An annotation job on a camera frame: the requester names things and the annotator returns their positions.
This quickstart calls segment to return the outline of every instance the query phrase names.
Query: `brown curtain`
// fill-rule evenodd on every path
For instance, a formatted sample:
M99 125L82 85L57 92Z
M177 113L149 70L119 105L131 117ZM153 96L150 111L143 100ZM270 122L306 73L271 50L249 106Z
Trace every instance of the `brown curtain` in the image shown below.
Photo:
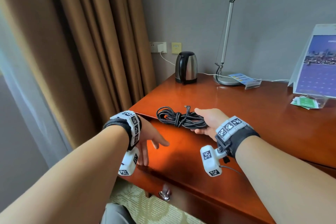
M141 0L1 0L71 145L155 86Z

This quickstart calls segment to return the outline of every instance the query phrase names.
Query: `kettle handle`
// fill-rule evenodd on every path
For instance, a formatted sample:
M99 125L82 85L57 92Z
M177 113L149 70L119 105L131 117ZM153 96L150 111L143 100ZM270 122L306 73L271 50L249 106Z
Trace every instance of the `kettle handle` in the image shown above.
M178 65L178 73L182 84L185 84L186 82L188 59L189 59L188 55L186 56L181 55L180 63Z

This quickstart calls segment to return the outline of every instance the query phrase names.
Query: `floor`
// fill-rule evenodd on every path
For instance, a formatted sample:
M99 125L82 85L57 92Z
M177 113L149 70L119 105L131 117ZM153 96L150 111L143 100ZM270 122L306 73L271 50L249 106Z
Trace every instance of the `floor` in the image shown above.
M121 178L117 178L110 200L126 206L137 224L204 223L155 196L146 198L144 190Z

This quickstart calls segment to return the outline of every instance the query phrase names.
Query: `purple calendar page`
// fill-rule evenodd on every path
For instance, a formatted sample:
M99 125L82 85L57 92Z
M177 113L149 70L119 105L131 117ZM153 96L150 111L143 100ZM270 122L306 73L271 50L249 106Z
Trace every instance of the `purple calendar page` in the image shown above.
M336 97L336 35L313 36L296 86L305 90Z

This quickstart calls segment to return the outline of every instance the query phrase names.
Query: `stainless steel kettle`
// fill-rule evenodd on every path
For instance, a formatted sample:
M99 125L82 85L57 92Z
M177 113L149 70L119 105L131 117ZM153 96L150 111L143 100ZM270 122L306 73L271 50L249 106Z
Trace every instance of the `stainless steel kettle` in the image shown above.
M197 82L197 58L195 53L179 53L176 59L175 80L182 84Z

